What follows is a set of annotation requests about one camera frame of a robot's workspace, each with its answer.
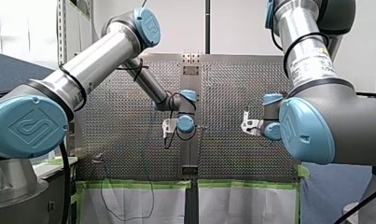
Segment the perforated metal panel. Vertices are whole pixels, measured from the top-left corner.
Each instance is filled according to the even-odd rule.
[[[166,90],[179,91],[181,60],[144,60]],[[94,90],[79,115],[77,132],[82,135],[77,137],[77,154],[82,160],[77,177],[146,180],[147,169],[152,180],[180,179],[179,141],[163,148],[161,124],[169,115],[155,112],[149,97],[126,72],[114,72]],[[103,162],[97,162],[100,155]]]
[[[201,78],[183,75],[183,60],[181,55],[144,56],[166,90],[180,91],[186,82],[201,89],[196,116],[199,178],[296,181],[294,162],[281,143],[240,128],[245,110],[251,119],[260,119],[265,93],[288,90],[282,58],[200,55],[195,66]],[[150,104],[132,78],[120,71],[90,95],[77,116],[79,179],[147,179],[146,169],[151,180],[181,179],[181,161],[187,154],[177,138],[170,149],[163,148],[161,123],[169,113],[153,112]],[[97,162],[100,155],[103,162]]]
[[[294,162],[281,143],[243,133],[243,112],[262,116],[265,93],[287,91],[281,57],[203,55],[200,178],[293,181]]]

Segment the sticker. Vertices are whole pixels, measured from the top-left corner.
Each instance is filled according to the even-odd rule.
[[[310,55],[296,59],[289,68],[294,86],[308,80],[337,76],[329,53],[322,48],[314,49]]]

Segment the white fabric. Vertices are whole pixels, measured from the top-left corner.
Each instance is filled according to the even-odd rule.
[[[82,224],[183,224],[184,189],[155,189],[155,206],[149,219],[121,222],[104,206],[99,189],[85,189],[80,207]],[[150,189],[103,189],[110,210],[120,218],[146,217],[151,208]],[[295,224],[297,192],[294,189],[243,187],[200,189],[200,223]]]
[[[155,204],[150,218],[122,222],[108,212],[100,189],[85,189],[80,207],[80,223],[84,224],[183,224],[185,214],[184,189],[155,189]],[[121,219],[147,217],[151,205],[150,189],[103,189],[110,210]]]
[[[200,189],[200,223],[295,224],[294,189]]]

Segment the blue joint cap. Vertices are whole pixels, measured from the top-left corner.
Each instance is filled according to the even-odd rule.
[[[280,108],[281,136],[285,148],[300,161],[332,163],[335,143],[326,121],[309,102],[293,97]]]
[[[68,119],[49,98],[23,95],[0,102],[0,157],[30,159],[45,155],[66,135]]]
[[[134,11],[135,26],[145,44],[153,48],[161,38],[160,25],[155,14],[146,7],[138,7]]]
[[[278,122],[267,125],[264,135],[272,141],[281,141],[281,124]]]
[[[176,122],[176,127],[181,133],[192,133],[194,131],[195,123],[193,118],[188,115],[182,115]]]
[[[190,101],[193,101],[194,103],[197,102],[197,93],[195,91],[182,90],[181,94],[188,98]]]
[[[282,94],[279,94],[279,93],[266,94],[263,97],[263,104],[264,105],[271,105],[271,104],[274,104],[275,102],[281,101],[282,99],[284,99],[284,96]]]
[[[274,17],[274,12],[272,10],[273,8],[274,8],[274,0],[269,0],[267,2],[267,15],[266,15],[266,24],[265,24],[266,29],[272,28],[272,20]]]

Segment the industrial robot arm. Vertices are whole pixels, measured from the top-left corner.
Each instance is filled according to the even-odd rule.
[[[111,19],[103,37],[43,80],[29,80],[0,98],[0,157],[29,159],[58,146],[74,113],[121,64],[158,110],[194,114],[195,92],[166,91],[138,55],[160,42],[160,27],[147,8]],[[193,117],[180,115],[178,131],[191,133]]]
[[[358,97],[331,60],[353,25],[355,1],[271,1],[269,13],[291,91],[265,96],[262,135],[282,139],[300,161],[376,166],[376,98]]]

